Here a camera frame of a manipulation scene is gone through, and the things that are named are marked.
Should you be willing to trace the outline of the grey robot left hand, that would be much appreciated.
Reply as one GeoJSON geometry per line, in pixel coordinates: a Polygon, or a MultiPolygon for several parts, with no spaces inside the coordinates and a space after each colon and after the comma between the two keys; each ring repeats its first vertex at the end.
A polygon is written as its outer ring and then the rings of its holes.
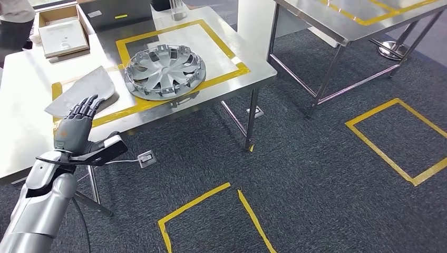
{"type": "Polygon", "coordinates": [[[57,128],[54,148],[74,156],[80,156],[102,149],[116,149],[125,146],[117,131],[100,141],[89,140],[93,118],[103,101],[104,99],[100,99],[97,94],[94,94],[75,104],[57,128]]]}

